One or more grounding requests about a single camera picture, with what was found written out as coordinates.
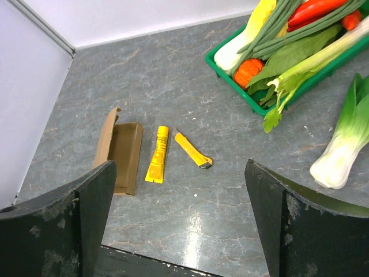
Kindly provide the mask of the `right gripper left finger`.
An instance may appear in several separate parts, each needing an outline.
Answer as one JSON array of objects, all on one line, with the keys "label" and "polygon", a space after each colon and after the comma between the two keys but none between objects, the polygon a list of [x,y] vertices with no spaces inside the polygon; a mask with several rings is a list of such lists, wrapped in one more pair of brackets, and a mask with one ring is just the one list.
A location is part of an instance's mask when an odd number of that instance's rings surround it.
[{"label": "right gripper left finger", "polygon": [[107,161],[1,209],[1,276],[93,276],[115,183]]}]

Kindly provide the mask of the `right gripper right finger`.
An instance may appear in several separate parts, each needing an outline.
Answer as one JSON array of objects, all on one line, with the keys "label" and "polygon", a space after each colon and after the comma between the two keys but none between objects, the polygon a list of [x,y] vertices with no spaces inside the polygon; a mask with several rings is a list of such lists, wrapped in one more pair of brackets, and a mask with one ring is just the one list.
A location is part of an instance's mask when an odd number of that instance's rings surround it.
[{"label": "right gripper right finger", "polygon": [[250,159],[244,171],[270,276],[368,276],[368,208]]}]

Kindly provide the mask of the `brown cardboard express box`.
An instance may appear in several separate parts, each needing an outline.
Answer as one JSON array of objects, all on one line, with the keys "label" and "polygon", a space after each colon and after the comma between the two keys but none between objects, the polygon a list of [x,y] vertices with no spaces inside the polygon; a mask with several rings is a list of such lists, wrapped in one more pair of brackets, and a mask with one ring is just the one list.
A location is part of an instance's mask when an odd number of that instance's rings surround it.
[{"label": "brown cardboard express box", "polygon": [[108,160],[116,164],[116,195],[135,195],[143,126],[138,122],[117,123],[119,107],[113,108],[100,132],[93,167]]}]

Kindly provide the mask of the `yellow tube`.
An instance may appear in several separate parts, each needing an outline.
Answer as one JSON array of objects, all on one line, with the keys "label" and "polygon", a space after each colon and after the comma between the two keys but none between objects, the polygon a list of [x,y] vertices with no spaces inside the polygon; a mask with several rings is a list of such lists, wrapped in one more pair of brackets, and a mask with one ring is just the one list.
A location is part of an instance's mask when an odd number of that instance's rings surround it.
[{"label": "yellow tube", "polygon": [[169,127],[161,125],[157,130],[155,151],[146,172],[145,181],[162,184],[167,153]]}]

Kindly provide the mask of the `yellow utility knife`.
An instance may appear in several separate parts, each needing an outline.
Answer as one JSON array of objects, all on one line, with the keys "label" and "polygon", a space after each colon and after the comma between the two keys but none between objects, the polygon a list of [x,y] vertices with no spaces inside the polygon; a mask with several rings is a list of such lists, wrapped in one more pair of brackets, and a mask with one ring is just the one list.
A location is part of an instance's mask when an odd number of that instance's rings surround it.
[{"label": "yellow utility knife", "polygon": [[172,136],[199,168],[208,169],[213,166],[213,160],[200,153],[180,131],[174,129]]}]

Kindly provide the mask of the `bok choy toy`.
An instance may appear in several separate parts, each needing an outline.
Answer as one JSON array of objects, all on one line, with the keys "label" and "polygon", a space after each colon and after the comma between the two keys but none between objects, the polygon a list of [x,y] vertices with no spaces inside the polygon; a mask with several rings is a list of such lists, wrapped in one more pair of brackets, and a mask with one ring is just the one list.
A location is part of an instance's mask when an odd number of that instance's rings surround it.
[{"label": "bok choy toy", "polygon": [[311,165],[314,181],[341,189],[361,149],[368,144],[368,77],[356,73],[349,86],[333,137]]}]

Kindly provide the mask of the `white green leek toy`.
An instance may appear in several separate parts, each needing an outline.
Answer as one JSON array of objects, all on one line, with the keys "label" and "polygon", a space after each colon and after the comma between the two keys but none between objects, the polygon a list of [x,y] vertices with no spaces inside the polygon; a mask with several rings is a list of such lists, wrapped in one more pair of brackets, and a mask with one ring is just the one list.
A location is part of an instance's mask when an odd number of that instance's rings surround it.
[{"label": "white green leek toy", "polygon": [[316,75],[325,66],[344,55],[363,39],[368,37],[368,17],[365,17],[352,31],[348,31],[341,38],[325,47],[323,50],[308,57],[299,64],[291,67],[279,77],[268,82],[277,95],[275,107],[263,119],[263,129],[269,133],[282,119],[282,111],[293,98],[296,91],[305,81]]}]

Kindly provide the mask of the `small orange pumpkin toy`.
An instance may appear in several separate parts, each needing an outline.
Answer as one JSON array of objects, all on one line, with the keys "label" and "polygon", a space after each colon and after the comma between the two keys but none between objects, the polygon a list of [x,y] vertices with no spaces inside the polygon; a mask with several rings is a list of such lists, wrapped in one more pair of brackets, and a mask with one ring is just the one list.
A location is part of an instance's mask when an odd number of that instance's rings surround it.
[{"label": "small orange pumpkin toy", "polygon": [[256,76],[264,67],[260,59],[251,58],[245,60],[236,70],[233,80],[242,89],[245,89],[251,79]]}]

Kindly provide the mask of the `green leafy vegetable toy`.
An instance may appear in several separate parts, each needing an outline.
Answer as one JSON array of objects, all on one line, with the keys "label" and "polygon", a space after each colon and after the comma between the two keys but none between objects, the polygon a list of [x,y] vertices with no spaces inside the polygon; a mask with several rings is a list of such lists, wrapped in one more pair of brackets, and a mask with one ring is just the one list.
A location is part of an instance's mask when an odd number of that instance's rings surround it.
[{"label": "green leafy vegetable toy", "polygon": [[267,93],[258,101],[258,104],[263,109],[274,105],[276,94],[274,88],[269,87],[267,83],[334,42],[341,30],[341,24],[334,24],[277,50],[266,61],[263,69],[250,80],[247,93],[253,95],[259,90],[266,89]]}]

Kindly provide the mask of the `yellow napa cabbage toy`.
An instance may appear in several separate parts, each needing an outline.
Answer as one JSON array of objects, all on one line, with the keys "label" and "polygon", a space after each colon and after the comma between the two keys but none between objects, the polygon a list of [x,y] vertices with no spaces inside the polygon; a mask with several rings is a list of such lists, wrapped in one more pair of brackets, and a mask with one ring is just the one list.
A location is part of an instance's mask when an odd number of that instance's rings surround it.
[{"label": "yellow napa cabbage toy", "polygon": [[238,54],[238,51],[255,39],[276,5],[276,0],[259,1],[259,4],[252,12],[245,29],[215,53],[215,64],[228,76],[231,74],[231,69],[241,58],[241,54]]}]

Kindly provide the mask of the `green long beans toy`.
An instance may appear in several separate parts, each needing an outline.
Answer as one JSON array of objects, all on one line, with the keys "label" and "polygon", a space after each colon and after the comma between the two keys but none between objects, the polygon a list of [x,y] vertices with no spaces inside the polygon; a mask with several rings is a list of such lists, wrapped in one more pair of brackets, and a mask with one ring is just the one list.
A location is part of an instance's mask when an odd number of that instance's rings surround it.
[{"label": "green long beans toy", "polygon": [[360,8],[365,2],[348,1],[340,8],[330,12],[313,23],[307,24],[292,32],[287,32],[288,19],[303,3],[305,2],[277,1],[275,9],[263,24],[255,39],[238,51],[238,54],[241,54],[241,58],[231,69],[230,75],[234,75],[237,68],[245,60],[250,58],[264,59],[268,55],[271,55],[272,52],[280,49],[284,43],[294,42],[307,35],[320,31],[330,24],[338,22],[344,16]]}]

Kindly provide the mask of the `orange carrot toy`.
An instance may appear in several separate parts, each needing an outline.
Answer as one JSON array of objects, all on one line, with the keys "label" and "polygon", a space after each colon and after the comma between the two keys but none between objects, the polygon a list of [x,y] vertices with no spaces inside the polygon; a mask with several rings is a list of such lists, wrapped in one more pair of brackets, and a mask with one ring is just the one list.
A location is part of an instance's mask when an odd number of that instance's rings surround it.
[{"label": "orange carrot toy", "polygon": [[305,2],[288,19],[287,32],[292,32],[313,23],[347,2],[347,0],[310,0]]}]

